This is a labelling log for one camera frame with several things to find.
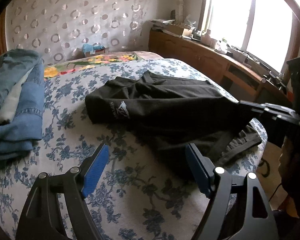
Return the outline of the black pants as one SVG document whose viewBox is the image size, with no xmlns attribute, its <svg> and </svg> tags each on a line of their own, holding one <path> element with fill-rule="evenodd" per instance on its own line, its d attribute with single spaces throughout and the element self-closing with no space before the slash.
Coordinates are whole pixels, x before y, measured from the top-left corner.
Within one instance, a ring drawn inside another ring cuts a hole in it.
<svg viewBox="0 0 300 240">
<path fill-rule="evenodd" d="M 194 182 L 188 144 L 228 166 L 262 142 L 250 125 L 252 114 L 208 81 L 151 72 L 138 80 L 117 77 L 88 94 L 85 105 L 92 123 L 133 133 L 185 184 Z"/>
</svg>

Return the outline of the long wooden cabinet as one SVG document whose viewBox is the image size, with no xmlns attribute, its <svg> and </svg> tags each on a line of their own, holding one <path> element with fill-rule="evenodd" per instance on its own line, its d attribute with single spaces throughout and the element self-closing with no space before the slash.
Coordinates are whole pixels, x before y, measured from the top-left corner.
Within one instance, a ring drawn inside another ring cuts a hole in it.
<svg viewBox="0 0 300 240">
<path fill-rule="evenodd" d="M 238 100 L 292 107 L 287 96 L 268 80 L 233 58 L 181 37 L 152 29 L 149 51 L 181 60 L 215 81 Z"/>
</svg>

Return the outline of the bright window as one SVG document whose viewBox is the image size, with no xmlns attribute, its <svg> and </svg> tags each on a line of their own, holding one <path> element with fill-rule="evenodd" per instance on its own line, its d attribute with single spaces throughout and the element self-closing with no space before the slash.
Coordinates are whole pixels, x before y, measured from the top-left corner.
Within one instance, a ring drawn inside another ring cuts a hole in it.
<svg viewBox="0 0 300 240">
<path fill-rule="evenodd" d="M 279 75 L 287 68 L 297 33 L 284 0 L 203 0 L 198 27 Z"/>
</svg>

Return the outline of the white bottle on cabinet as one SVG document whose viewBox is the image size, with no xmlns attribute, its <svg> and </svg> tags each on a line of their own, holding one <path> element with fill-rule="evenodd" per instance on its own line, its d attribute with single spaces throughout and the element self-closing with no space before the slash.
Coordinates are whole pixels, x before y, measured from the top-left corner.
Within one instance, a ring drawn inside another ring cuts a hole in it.
<svg viewBox="0 0 300 240">
<path fill-rule="evenodd" d="M 210 47 L 211 46 L 211 30 L 207 29 L 206 32 L 201 36 L 200 41 L 203 45 Z"/>
</svg>

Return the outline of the blue floral bedspread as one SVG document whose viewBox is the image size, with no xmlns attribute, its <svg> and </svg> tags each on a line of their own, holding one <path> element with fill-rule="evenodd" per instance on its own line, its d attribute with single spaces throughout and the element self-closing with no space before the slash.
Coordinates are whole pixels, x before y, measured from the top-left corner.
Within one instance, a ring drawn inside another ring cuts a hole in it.
<svg viewBox="0 0 300 240">
<path fill-rule="evenodd" d="M 0 163 L 0 229 L 14 239 L 26 197 L 40 172 L 57 175 L 79 165 L 105 143 L 109 161 L 88 209 L 105 239 L 187 239 L 208 200 L 174 179 L 129 132 L 93 125 L 85 97 L 116 77 L 138 80 L 146 71 L 207 80 L 176 59 L 109 63 L 44 80 L 42 140 L 30 153 Z"/>
</svg>

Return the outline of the cardboard box on cabinet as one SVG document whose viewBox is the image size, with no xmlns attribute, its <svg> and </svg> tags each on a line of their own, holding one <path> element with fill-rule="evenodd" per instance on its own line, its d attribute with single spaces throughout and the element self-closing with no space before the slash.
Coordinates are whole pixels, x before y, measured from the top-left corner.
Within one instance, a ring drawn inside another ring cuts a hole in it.
<svg viewBox="0 0 300 240">
<path fill-rule="evenodd" d="M 178 36 L 185 36 L 185 37 L 191 37 L 192 35 L 192 30 L 187 29 L 184 27 L 181 27 L 179 25 L 174 25 L 174 24 L 168 24 L 165 27 L 166 31 L 169 31 L 170 33 L 173 33 Z"/>
</svg>

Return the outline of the folded blue jeans stack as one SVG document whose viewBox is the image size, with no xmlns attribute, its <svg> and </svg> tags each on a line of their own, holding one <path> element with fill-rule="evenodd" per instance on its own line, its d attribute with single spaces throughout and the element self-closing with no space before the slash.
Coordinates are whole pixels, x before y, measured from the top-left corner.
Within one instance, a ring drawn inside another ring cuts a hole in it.
<svg viewBox="0 0 300 240">
<path fill-rule="evenodd" d="M 30 153 L 42 140 L 44 66 L 34 50 L 0 56 L 0 163 Z"/>
</svg>

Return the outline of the colourful flower blanket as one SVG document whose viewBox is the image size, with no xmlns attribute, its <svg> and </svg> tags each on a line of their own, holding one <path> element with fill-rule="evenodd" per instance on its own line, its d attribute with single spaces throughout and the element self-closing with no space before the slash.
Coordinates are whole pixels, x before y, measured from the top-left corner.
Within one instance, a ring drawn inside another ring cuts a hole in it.
<svg viewBox="0 0 300 240">
<path fill-rule="evenodd" d="M 79 70 L 94 68 L 96 66 L 102 66 L 109 63 L 120 63 L 150 59 L 162 59 L 162 56 L 149 51 L 125 51 L 93 55 L 82 59 L 46 66 L 44 69 L 44 79 L 47 80 L 56 76 L 74 73 Z"/>
</svg>

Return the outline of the cardboard box with blue cloth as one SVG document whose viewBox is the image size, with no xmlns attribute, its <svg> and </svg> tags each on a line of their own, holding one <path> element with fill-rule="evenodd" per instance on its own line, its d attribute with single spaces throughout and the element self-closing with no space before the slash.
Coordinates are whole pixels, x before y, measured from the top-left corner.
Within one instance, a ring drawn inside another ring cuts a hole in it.
<svg viewBox="0 0 300 240">
<path fill-rule="evenodd" d="M 85 43 L 82 46 L 82 52 L 85 55 L 85 57 L 91 57 L 106 54 L 109 52 L 109 48 L 106 48 L 102 45 L 90 45 Z"/>
</svg>

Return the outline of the circle patterned curtain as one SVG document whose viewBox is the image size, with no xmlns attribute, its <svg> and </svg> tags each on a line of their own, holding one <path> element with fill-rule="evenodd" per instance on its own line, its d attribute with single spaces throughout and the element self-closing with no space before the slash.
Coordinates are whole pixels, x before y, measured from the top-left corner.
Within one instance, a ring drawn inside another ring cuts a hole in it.
<svg viewBox="0 0 300 240">
<path fill-rule="evenodd" d="M 149 0 L 12 0 L 6 46 L 37 51 L 47 65 L 79 57 L 85 44 L 135 50 L 148 6 Z"/>
</svg>

